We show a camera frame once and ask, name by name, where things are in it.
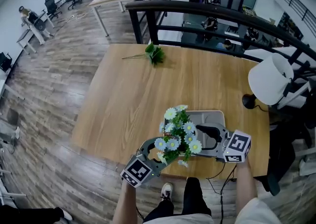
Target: person sitting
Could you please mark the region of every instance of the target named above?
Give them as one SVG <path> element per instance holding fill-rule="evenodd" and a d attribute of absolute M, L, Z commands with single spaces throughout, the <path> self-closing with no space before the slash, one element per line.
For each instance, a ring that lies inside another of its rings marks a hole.
<path fill-rule="evenodd" d="M 248 28 L 247 32 L 243 38 L 246 40 L 250 40 L 250 41 L 256 41 L 259 38 L 259 32 L 258 32 L 258 30 L 254 29 L 254 28 Z M 249 47 L 250 47 L 250 44 L 248 42 L 244 42 L 242 44 L 242 48 L 244 50 L 247 50 Z"/>
<path fill-rule="evenodd" d="M 230 50 L 233 47 L 230 40 L 225 40 L 224 43 L 219 42 L 216 45 L 216 48 L 222 49 L 222 50 Z"/>
<path fill-rule="evenodd" d="M 213 17 L 208 17 L 205 21 L 202 21 L 201 22 L 201 25 L 204 27 L 205 30 L 207 31 L 216 31 L 217 30 L 217 26 L 218 26 L 218 23 L 217 23 L 217 19 L 216 18 L 213 18 Z M 206 41 L 209 41 L 211 40 L 213 37 L 213 35 L 209 35 L 209 34 L 206 34 L 204 35 L 204 39 Z"/>

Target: artificial flower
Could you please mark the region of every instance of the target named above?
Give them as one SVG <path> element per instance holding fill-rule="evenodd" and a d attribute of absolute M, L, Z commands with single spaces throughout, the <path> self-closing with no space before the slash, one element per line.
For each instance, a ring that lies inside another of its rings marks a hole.
<path fill-rule="evenodd" d="M 164 150 L 167 146 L 167 143 L 163 140 L 163 138 L 157 138 L 155 140 L 155 147 L 158 150 Z"/>
<path fill-rule="evenodd" d="M 176 150 L 179 147 L 179 141 L 175 138 L 171 138 L 169 139 L 169 141 L 167 142 L 167 148 L 169 150 Z"/>
<path fill-rule="evenodd" d="M 191 141 L 195 141 L 196 139 L 197 139 L 197 137 L 193 133 L 186 134 L 184 137 L 184 141 L 187 144 L 190 144 Z"/>
<path fill-rule="evenodd" d="M 168 108 L 166 113 L 164 114 L 164 118 L 170 120 L 173 119 L 176 116 L 176 114 L 177 111 L 175 108 Z"/>
<path fill-rule="evenodd" d="M 170 133 L 173 128 L 174 128 L 174 124 L 173 124 L 173 123 L 168 123 L 168 124 L 164 127 L 166 133 Z"/>
<path fill-rule="evenodd" d="M 194 154 L 200 153 L 202 150 L 202 143 L 198 140 L 191 141 L 189 144 L 189 148 Z"/>
<path fill-rule="evenodd" d="M 161 122 L 159 125 L 159 133 L 162 133 L 163 129 L 164 129 L 164 124 L 163 124 L 163 122 Z"/>
<path fill-rule="evenodd" d="M 186 162 L 186 161 L 183 161 L 183 160 L 179 160 L 178 161 L 178 164 L 179 165 L 183 165 L 183 166 L 186 166 L 188 168 L 189 164 Z"/>
<path fill-rule="evenodd" d="M 187 105 L 179 105 L 179 106 L 176 107 L 176 110 L 178 110 L 180 112 L 180 111 L 183 111 L 183 110 L 185 110 L 187 108 L 188 108 Z"/>
<path fill-rule="evenodd" d="M 182 128 L 182 126 L 183 126 L 183 122 L 181 120 L 175 123 L 176 128 Z"/>
<path fill-rule="evenodd" d="M 163 154 L 163 153 L 157 152 L 157 156 L 158 156 L 159 160 L 160 160 L 162 163 L 164 163 L 165 165 L 168 165 L 168 164 L 167 164 L 167 160 L 166 160 L 166 158 L 164 158 L 164 154 Z"/>
<path fill-rule="evenodd" d="M 189 134 L 191 132 L 194 132 L 196 130 L 196 127 L 191 121 L 188 121 L 187 123 L 184 123 L 183 129 L 184 129 L 184 132 Z"/>

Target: green leaves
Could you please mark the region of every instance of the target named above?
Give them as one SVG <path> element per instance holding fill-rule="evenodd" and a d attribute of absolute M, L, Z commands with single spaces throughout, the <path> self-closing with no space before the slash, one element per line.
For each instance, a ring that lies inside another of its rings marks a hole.
<path fill-rule="evenodd" d="M 165 57 L 164 51 L 162 48 L 159 48 L 157 45 L 153 43 L 149 44 L 145 49 L 145 53 L 135 56 L 124 57 L 122 59 L 129 59 L 129 58 L 142 58 L 147 57 L 153 66 L 156 66 L 158 63 L 163 63 L 163 59 Z"/>

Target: white desk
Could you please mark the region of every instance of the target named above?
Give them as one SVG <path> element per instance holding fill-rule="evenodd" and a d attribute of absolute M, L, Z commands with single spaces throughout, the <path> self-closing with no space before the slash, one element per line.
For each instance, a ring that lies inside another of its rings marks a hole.
<path fill-rule="evenodd" d="M 224 32 L 226 35 L 228 36 L 233 36 L 233 37 L 240 37 L 239 35 L 237 34 L 233 34 L 233 33 L 229 33 L 229 32 Z M 236 45 L 240 45 L 241 46 L 241 42 L 240 41 L 236 41 L 236 40 L 229 40 L 231 43 L 234 44 L 234 51 L 236 49 Z"/>

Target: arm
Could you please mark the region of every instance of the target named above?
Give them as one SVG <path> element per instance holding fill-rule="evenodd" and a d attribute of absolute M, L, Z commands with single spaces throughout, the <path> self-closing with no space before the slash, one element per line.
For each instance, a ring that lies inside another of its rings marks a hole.
<path fill-rule="evenodd" d="M 113 224 L 137 224 L 136 189 L 123 180 Z"/>
<path fill-rule="evenodd" d="M 257 188 L 251 174 L 248 157 L 244 163 L 237 164 L 237 198 L 236 212 L 237 215 L 247 203 L 256 198 Z"/>

